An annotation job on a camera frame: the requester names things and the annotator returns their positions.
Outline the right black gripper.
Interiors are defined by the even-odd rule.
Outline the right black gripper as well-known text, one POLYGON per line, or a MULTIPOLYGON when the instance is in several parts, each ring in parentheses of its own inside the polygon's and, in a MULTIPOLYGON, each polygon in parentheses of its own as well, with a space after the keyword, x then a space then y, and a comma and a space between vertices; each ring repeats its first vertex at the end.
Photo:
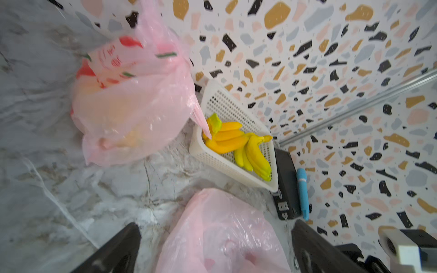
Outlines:
POLYGON ((355 262, 355 264, 366 270, 368 273, 390 273, 390 270, 379 258, 369 255, 364 262, 360 261, 364 256, 360 248, 354 243, 337 245, 335 248, 340 250, 351 261, 355 262))

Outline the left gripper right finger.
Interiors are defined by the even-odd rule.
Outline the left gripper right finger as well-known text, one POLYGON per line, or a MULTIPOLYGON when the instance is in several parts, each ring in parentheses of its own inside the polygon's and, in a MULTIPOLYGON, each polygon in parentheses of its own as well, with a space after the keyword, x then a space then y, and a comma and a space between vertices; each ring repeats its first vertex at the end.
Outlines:
POLYGON ((312 263, 324 273, 365 272, 302 220, 296 220, 291 236, 294 253, 303 273, 313 272, 312 263))

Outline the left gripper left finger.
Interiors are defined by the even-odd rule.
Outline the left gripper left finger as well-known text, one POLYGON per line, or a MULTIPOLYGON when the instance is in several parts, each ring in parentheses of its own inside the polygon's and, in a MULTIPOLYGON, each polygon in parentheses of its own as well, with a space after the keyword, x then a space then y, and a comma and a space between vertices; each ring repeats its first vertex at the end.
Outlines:
POLYGON ((74 273, 132 273, 138 257, 141 233, 134 222, 126 225, 93 255, 76 267, 74 273))

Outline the pink plastic bag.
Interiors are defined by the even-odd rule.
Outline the pink plastic bag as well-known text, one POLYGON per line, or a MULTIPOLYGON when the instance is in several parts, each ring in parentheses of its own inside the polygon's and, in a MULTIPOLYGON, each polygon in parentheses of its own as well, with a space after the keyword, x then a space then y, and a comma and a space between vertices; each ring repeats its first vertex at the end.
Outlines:
POLYGON ((196 193, 165 241, 157 273, 288 273, 262 212, 216 188, 196 193))
POLYGON ((109 167, 167 146, 191 119, 207 137, 187 46, 142 1, 134 32, 85 55, 72 91, 71 117, 83 133, 86 164, 109 167))

